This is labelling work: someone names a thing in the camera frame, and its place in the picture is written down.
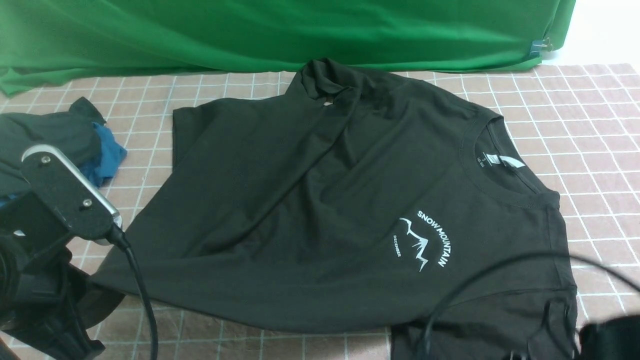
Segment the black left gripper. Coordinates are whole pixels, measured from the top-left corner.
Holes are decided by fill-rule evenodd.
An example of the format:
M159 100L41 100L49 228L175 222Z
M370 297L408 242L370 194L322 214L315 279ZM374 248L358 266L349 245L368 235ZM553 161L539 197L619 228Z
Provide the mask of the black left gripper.
M105 346L80 316L86 275L71 265L71 239L34 193L1 208L1 330L54 360L93 360Z

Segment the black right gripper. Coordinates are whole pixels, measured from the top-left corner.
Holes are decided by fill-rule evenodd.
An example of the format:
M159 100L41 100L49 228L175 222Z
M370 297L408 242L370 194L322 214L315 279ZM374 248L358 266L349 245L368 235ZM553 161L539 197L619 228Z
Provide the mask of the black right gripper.
M578 333L579 360L638 360L640 316L620 316L588 323Z

